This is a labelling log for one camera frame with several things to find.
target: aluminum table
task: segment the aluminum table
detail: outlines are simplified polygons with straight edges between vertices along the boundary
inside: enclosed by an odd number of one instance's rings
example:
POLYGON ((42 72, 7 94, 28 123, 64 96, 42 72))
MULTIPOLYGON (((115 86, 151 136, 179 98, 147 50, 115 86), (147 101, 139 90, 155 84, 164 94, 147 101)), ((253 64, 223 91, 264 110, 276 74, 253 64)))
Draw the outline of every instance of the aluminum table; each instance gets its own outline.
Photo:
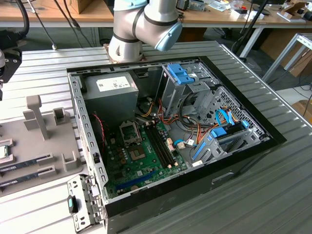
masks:
MULTIPOLYGON (((208 56, 288 141, 240 177, 122 233, 310 233, 312 126, 224 45, 177 43, 166 53, 143 48, 148 60, 208 56)), ((73 116, 66 68, 108 63, 102 48, 25 52, 21 67, 4 85, 0 110, 9 109, 0 113, 0 119, 21 118, 24 97, 35 94, 41 96, 42 112, 64 107, 73 116)), ((66 200, 66 181, 72 177, 1 197, 1 233, 74 234, 66 200)), ((105 230, 95 226, 84 233, 105 230)))

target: power supply label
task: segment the power supply label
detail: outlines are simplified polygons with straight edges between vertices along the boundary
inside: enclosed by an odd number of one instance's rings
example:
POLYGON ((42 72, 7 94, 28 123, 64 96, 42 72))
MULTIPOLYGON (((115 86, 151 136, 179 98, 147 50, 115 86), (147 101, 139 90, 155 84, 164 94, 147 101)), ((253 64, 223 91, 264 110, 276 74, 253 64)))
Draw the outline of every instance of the power supply label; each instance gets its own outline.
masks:
POLYGON ((126 77, 115 77, 108 79, 97 80, 97 86, 100 92, 123 89, 130 87, 130 84, 126 77))

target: ram slot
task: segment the ram slot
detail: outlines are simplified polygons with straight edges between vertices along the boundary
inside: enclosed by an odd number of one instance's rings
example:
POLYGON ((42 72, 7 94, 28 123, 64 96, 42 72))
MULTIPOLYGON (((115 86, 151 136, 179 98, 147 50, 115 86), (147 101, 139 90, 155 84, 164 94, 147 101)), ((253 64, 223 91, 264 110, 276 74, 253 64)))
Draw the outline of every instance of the ram slot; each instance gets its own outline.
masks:
POLYGON ((165 143, 162 141, 158 130, 156 129, 155 126, 149 126, 145 129, 145 132, 150 140, 150 143, 155 150, 160 163, 163 168, 168 167, 168 165, 173 165, 174 160, 172 159, 169 150, 167 149, 167 146, 165 143))

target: gray robot fixture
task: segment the gray robot fixture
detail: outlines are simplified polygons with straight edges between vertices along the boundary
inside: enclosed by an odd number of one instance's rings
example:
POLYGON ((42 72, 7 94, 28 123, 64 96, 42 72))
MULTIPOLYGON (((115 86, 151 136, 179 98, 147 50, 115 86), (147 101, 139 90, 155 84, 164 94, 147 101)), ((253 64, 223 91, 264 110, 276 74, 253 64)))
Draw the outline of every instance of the gray robot fixture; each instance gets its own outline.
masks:
POLYGON ((117 62, 139 61, 142 42, 167 51, 181 31, 176 0, 150 0, 149 4, 146 0, 116 0, 109 56, 117 62))

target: gray plastic block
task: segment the gray plastic block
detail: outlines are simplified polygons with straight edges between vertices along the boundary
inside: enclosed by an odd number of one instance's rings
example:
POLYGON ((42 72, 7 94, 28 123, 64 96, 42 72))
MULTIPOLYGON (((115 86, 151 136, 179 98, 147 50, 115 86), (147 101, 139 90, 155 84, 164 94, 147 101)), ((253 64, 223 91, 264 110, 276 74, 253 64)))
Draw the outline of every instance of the gray plastic block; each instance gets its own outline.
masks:
POLYGON ((55 124, 60 125, 68 121, 69 117, 66 115, 64 108, 55 108, 52 110, 55 124))
POLYGON ((27 96, 26 106, 30 110, 39 109, 42 106, 40 96, 39 95, 27 96))
POLYGON ((65 171, 70 171, 77 168, 80 165, 80 161, 77 160, 75 152, 73 151, 73 159, 66 159, 62 154, 63 166, 65 171))
POLYGON ((40 179, 46 179, 51 176, 55 176, 57 174, 57 171, 55 170, 55 166, 48 166, 44 167, 38 170, 38 175, 40 179))
POLYGON ((42 159, 37 160, 37 163, 39 166, 42 166, 44 164, 51 163, 54 161, 54 157, 53 157, 52 153, 46 154, 46 156, 47 156, 46 158, 42 158, 42 159))
POLYGON ((10 164, 15 162, 15 157, 11 154, 8 157, 0 159, 0 166, 4 166, 5 164, 10 164))
POLYGON ((68 121, 67 123, 57 126, 55 125, 52 113, 43 115, 42 117, 51 136, 49 140, 42 141, 42 134, 39 128, 27 131, 24 125, 24 120, 3 123, 0 128, 1 133, 3 134, 3 138, 7 139, 5 144, 13 145, 14 143, 14 146, 11 146, 9 149, 10 154, 15 156, 14 163, 36 159, 39 156, 46 154, 53 154, 54 160, 49 161, 49 159, 47 159, 48 161, 43 161, 45 163, 43 166, 41 166, 41 162, 39 161, 38 164, 4 173, 2 177, 0 177, 0 182, 36 173, 38 169, 52 165, 54 165, 57 173, 46 173, 49 176, 45 177, 43 175, 43 178, 41 176, 41 179, 34 178, 23 183, 7 186, 0 196, 9 195, 49 181, 79 173, 82 170, 80 154, 71 122, 68 121), (69 166, 69 170, 66 171, 64 169, 63 158, 65 158, 65 162, 72 161, 73 151, 75 152, 75 157, 79 166, 74 169, 69 166))
POLYGON ((36 119, 25 120, 24 125, 28 131, 39 128, 39 125, 36 119))
POLYGON ((0 146, 4 145, 12 147, 14 145, 13 139, 0 140, 0 146))
POLYGON ((47 131, 47 128, 45 126, 45 123, 43 121, 43 118, 39 109, 42 106, 40 96, 39 95, 27 96, 26 106, 28 109, 33 110, 36 120, 38 122, 39 128, 41 130, 43 140, 49 139, 48 131, 47 131))
POLYGON ((28 110, 28 111, 23 111, 25 120, 30 120, 30 119, 34 119, 35 118, 35 114, 32 110, 28 110))

